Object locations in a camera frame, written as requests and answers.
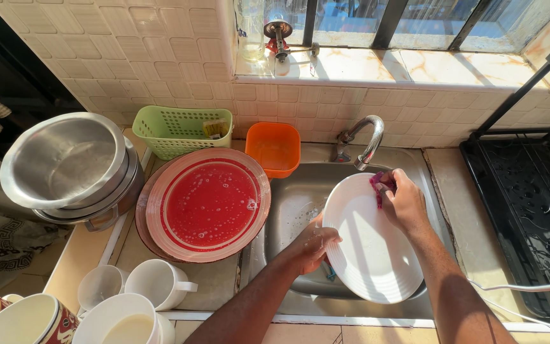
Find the sink basin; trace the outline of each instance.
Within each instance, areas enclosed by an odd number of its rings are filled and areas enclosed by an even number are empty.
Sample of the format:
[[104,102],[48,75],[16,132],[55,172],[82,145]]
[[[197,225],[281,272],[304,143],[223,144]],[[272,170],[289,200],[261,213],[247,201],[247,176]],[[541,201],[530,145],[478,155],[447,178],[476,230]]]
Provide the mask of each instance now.
[[[351,156],[363,152],[363,146],[350,146]],[[347,176],[358,171],[352,163],[332,163],[333,145],[306,143],[301,146],[301,164],[287,178],[271,181],[272,201],[263,229],[244,249],[241,263],[241,288],[318,215],[332,189]],[[377,173],[402,168],[424,191],[432,227],[455,257],[450,236],[430,181],[430,172],[419,150],[381,147],[363,172]],[[333,317],[374,317],[398,319],[433,319],[425,284],[407,300],[382,305],[365,301],[350,291],[338,278],[326,276],[322,264],[316,271],[299,276],[279,307],[278,313],[292,315],[326,315]]]

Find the metal rack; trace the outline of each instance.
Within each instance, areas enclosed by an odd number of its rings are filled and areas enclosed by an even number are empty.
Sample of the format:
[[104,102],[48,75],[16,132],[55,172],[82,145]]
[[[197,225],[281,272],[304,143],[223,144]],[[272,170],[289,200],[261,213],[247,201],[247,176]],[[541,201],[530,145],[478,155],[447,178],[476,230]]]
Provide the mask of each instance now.
[[[550,128],[491,127],[549,71],[550,54],[547,63],[460,144],[518,285],[550,284]],[[550,320],[550,291],[520,293],[530,312]]]

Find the chrome faucet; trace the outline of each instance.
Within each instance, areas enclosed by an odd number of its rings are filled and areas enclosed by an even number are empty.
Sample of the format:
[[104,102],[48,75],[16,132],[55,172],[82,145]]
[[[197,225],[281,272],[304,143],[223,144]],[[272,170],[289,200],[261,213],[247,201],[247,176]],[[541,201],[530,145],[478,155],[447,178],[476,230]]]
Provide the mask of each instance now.
[[348,162],[351,161],[351,155],[349,154],[349,148],[347,145],[353,141],[356,137],[356,134],[362,130],[365,126],[372,124],[373,125],[373,137],[370,139],[369,145],[364,150],[364,153],[359,155],[356,161],[353,163],[354,166],[359,170],[363,171],[366,166],[369,166],[370,160],[373,158],[375,151],[381,144],[381,138],[383,138],[383,120],[379,116],[371,114],[366,116],[356,123],[351,129],[340,133],[337,136],[337,146],[335,155],[332,158],[334,162]]

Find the glass bottle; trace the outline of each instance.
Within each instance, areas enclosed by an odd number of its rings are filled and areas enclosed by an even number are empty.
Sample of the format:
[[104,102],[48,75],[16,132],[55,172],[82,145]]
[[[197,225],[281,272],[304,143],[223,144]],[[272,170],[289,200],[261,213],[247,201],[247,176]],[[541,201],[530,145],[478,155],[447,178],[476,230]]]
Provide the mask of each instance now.
[[236,0],[240,55],[250,61],[264,57],[264,0]]

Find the person's left hand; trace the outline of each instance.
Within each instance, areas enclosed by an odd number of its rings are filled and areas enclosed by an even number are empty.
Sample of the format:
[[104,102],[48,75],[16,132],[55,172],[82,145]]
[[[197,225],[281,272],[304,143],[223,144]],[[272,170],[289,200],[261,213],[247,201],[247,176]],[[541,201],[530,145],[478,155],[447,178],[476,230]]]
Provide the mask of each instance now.
[[330,242],[341,242],[339,231],[322,227],[323,214],[317,215],[282,254],[298,266],[299,275],[308,274],[320,267],[326,257],[326,246]]

